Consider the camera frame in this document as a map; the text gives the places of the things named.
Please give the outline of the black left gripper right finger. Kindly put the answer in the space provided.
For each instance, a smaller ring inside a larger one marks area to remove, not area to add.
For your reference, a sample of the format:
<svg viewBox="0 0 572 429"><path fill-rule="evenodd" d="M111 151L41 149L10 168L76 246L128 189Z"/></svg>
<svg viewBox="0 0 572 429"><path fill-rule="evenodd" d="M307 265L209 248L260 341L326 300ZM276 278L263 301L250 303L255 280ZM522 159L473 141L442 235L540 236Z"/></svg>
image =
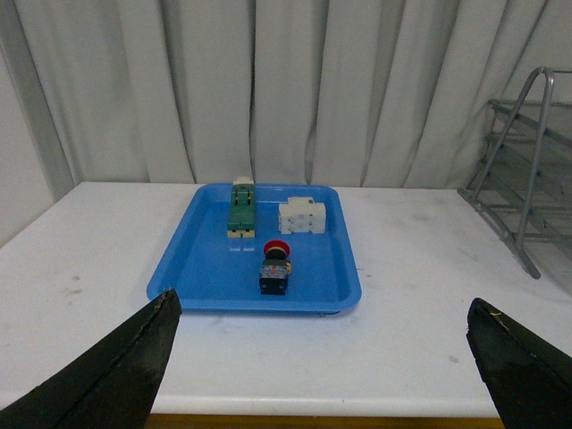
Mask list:
<svg viewBox="0 0 572 429"><path fill-rule="evenodd" d="M507 428L571 426L571 357L483 299L467 313L467 341Z"/></svg>

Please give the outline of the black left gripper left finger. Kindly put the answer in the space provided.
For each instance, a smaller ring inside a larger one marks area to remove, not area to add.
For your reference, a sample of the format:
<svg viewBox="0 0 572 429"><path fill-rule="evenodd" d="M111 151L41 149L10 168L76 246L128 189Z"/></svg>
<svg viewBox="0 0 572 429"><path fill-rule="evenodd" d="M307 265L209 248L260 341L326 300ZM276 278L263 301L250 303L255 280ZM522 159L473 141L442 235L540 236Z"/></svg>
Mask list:
<svg viewBox="0 0 572 429"><path fill-rule="evenodd" d="M142 428L181 317L167 290L1 412L3 428Z"/></svg>

